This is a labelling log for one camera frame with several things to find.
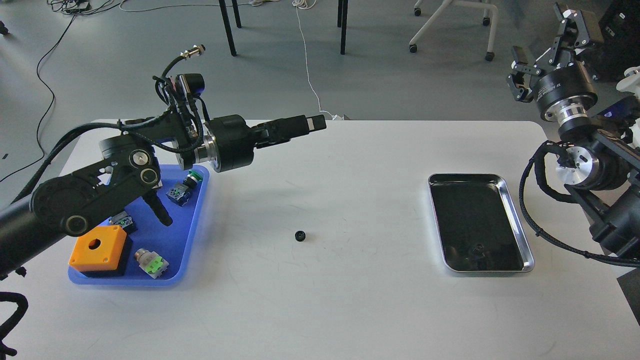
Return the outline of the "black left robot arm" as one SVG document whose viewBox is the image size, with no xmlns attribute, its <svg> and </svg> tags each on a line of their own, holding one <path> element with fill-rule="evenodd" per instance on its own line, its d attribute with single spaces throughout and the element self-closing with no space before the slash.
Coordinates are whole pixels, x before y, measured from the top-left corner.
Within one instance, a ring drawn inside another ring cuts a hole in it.
<svg viewBox="0 0 640 360">
<path fill-rule="evenodd" d="M 26 275 L 25 263 L 66 236 L 79 237 L 98 227 L 126 205 L 142 198 L 158 221 L 173 219 L 158 198 L 161 168 L 155 149 L 174 153 L 182 170 L 210 162 L 217 173 L 249 166 L 254 150 L 284 144 L 324 130 L 322 115 L 278 118 L 254 126 L 237 114 L 210 118 L 196 100 L 205 89 L 199 73 L 168 72 L 180 61 L 201 55 L 202 44 L 181 52 L 160 76 L 155 90 L 167 109 L 156 117 L 92 122 L 69 130 L 55 144 L 38 171 L 1 212 L 1 278 Z M 102 159 L 61 177 L 40 183 L 51 161 L 73 140 L 96 129 L 114 129 L 118 136 L 99 142 Z"/>
</svg>

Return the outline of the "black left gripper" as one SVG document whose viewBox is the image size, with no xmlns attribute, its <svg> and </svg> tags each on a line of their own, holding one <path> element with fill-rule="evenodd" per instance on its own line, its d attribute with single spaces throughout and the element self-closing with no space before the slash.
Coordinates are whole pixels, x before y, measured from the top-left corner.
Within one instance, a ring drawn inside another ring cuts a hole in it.
<svg viewBox="0 0 640 360">
<path fill-rule="evenodd" d="M 214 117 L 205 121 L 209 139 L 205 143 L 206 159 L 217 173 L 249 166 L 254 148 L 260 150 L 327 129 L 325 117 L 297 115 L 265 121 L 253 126 L 238 115 Z"/>
</svg>

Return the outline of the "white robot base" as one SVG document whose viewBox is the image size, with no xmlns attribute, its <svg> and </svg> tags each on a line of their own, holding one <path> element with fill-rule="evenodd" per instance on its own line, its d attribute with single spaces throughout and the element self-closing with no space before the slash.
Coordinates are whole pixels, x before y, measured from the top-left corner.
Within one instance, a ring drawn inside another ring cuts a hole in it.
<svg viewBox="0 0 640 360">
<path fill-rule="evenodd" d="M 627 68 L 622 78 L 615 85 L 618 92 L 630 92 L 639 100 L 640 99 L 640 66 Z"/>
</svg>

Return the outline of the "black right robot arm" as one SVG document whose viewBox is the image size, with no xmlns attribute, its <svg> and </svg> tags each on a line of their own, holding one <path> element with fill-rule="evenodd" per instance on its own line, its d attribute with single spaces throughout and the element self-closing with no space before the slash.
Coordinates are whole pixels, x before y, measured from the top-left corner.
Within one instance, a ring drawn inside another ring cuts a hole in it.
<svg viewBox="0 0 640 360">
<path fill-rule="evenodd" d="M 553 44 L 529 64 L 520 47 L 507 84 L 515 101 L 534 101 L 542 120 L 558 124 L 560 141 L 545 141 L 519 180 L 519 206 L 526 222 L 547 242 L 604 264 L 639 267 L 639 68 L 627 68 L 616 86 L 626 96 L 596 116 L 592 78 L 581 60 L 604 42 L 591 11 L 555 3 L 560 23 Z M 556 239 L 531 218 L 524 203 L 530 172 L 537 186 L 558 202 L 578 204 L 592 219 L 592 239 L 610 255 L 590 253 Z"/>
</svg>

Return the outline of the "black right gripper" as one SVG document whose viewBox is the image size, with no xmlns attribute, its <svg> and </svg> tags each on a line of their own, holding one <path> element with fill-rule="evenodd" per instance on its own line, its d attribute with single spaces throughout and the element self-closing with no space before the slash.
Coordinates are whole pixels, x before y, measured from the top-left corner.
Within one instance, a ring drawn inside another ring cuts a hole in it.
<svg viewBox="0 0 640 360">
<path fill-rule="evenodd" d="M 547 116 L 551 107 L 560 101 L 578 97 L 586 110 L 596 105 L 598 95 L 592 78 L 581 62 L 575 62 L 582 53 L 605 43 L 594 12 L 569 9 L 558 2 L 554 3 L 553 11 L 560 25 L 548 51 L 548 64 L 558 69 L 545 75 L 544 69 L 529 64 L 522 47 L 512 46 L 512 73 L 507 75 L 514 100 L 522 103 L 534 100 L 540 119 L 547 122 L 552 120 Z"/>
</svg>

